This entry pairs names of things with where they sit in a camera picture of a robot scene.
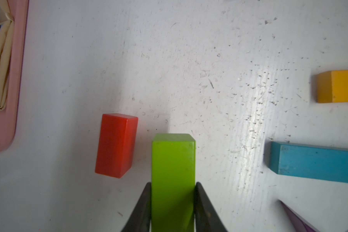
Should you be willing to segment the red rectangular block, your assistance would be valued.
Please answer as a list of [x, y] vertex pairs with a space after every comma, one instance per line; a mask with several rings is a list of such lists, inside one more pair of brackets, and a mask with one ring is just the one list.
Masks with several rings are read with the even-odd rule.
[[138, 117], [103, 114], [95, 173], [121, 178], [132, 166]]

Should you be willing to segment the purple triangle block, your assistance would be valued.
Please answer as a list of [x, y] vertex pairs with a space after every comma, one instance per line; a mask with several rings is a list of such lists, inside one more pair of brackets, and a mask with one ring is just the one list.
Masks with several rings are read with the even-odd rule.
[[279, 201], [297, 232], [319, 232], [317, 228], [302, 218], [282, 201]]

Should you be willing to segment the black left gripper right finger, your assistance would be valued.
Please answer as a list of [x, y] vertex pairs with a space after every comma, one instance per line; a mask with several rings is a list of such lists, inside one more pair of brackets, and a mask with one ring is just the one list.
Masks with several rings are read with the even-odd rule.
[[195, 185], [194, 215], [197, 232], [227, 232], [200, 182]]

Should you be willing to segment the green rectangular block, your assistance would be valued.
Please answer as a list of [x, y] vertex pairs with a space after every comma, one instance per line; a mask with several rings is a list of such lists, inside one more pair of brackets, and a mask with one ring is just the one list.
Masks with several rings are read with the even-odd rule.
[[196, 142], [189, 134], [158, 133], [152, 140], [153, 232], [194, 231]]

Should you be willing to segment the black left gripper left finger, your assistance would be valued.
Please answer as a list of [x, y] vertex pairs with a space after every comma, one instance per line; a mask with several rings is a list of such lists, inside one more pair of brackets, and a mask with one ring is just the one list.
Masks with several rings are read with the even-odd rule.
[[148, 182], [121, 232], [149, 232], [151, 221], [151, 182]]

